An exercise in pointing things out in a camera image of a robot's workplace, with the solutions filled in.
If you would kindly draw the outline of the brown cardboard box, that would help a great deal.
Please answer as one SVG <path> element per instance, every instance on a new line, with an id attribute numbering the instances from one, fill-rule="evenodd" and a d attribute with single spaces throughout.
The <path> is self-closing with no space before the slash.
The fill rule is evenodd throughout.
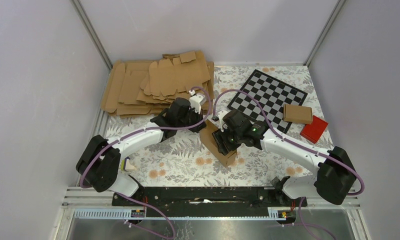
<path id="1" fill-rule="evenodd" d="M 206 120 L 205 123 L 206 127 L 199 132 L 200 141 L 224 167 L 229 167 L 235 162 L 238 156 L 237 150 L 230 151 L 226 155 L 220 153 L 218 149 L 218 144 L 213 137 L 213 133 L 216 131 L 220 131 L 220 129 L 210 120 Z"/>

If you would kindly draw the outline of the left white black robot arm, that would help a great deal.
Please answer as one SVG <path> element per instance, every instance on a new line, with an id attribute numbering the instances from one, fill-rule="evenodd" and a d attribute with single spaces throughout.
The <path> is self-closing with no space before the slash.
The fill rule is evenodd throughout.
<path id="1" fill-rule="evenodd" d="M 121 162 L 131 154 L 172 138 L 180 130 L 198 133 L 206 127 L 202 106 L 210 100 L 203 94 L 189 99 L 178 97 L 159 115 L 133 132 L 106 139 L 91 138 L 76 164 L 82 188 L 94 188 L 98 193 L 112 191 L 124 195 L 132 206 L 140 204 L 143 192 L 140 184 L 120 170 Z"/>

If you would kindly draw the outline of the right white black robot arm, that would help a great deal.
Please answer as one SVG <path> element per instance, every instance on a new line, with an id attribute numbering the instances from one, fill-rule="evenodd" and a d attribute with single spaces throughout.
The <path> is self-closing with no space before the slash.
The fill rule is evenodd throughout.
<path id="1" fill-rule="evenodd" d="M 352 162 L 343 148 L 325 149 L 306 144 L 264 121 L 252 123 L 235 109 L 222 110 L 212 119 L 219 123 L 219 129 L 212 133 L 219 153 L 227 155 L 246 145 L 280 155 L 310 172 L 302 177 L 273 179 L 274 198 L 281 206 L 302 197 L 321 197 L 333 205 L 341 205 L 357 180 Z"/>

